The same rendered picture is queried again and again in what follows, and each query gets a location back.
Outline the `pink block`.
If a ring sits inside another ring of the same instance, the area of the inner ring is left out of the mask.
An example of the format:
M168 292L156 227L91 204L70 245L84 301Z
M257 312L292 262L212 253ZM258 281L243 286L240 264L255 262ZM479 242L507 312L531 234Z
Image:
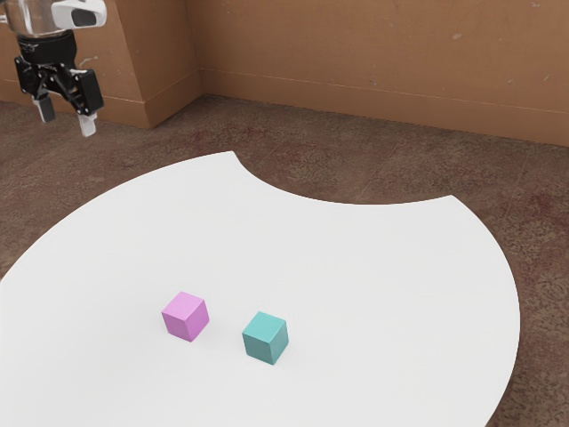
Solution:
M179 292L161 311L169 334L193 342L210 318L205 300L193 294Z

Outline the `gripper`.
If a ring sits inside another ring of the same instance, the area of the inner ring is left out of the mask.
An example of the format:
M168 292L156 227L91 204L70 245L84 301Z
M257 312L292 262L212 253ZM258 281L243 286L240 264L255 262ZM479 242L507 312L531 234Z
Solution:
M14 59L20 89L28 94L46 124L55 119L55 111L45 75L37 66L60 66L52 75L56 92L77 113L83 136L96 133L97 113L104 107L99 83L92 69L76 70L76 39L72 30L44 36L17 35L20 56Z

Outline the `teal block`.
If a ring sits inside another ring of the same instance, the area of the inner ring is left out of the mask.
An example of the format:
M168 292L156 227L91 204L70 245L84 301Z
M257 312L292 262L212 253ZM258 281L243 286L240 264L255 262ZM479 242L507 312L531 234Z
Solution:
M258 311L242 332L245 353L275 365L289 343L286 321Z

